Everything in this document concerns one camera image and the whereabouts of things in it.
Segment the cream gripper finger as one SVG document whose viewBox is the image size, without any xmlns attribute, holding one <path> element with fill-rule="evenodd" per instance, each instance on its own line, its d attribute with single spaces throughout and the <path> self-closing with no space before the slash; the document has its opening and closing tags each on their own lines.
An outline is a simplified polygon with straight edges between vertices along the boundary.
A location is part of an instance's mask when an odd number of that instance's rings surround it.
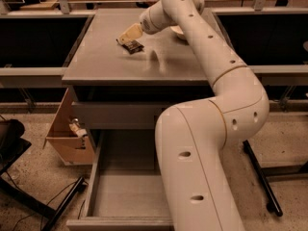
<svg viewBox="0 0 308 231">
<path fill-rule="evenodd" d="M 124 45 L 131 41 L 131 38 L 127 34 L 122 34 L 116 39 L 119 45 Z"/>
</svg>

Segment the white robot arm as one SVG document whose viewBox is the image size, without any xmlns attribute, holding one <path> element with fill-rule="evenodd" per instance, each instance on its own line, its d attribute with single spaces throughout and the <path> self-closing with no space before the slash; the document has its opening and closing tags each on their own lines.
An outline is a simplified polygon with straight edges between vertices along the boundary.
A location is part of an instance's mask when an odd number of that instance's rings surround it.
<svg viewBox="0 0 308 231">
<path fill-rule="evenodd" d="M 123 33 L 124 44 L 181 28 L 214 95 L 173 105 L 155 127 L 158 163 L 175 231 L 244 231 L 219 152 L 265 124 L 270 103 L 253 71 L 202 18 L 204 0 L 160 0 Z"/>
</svg>

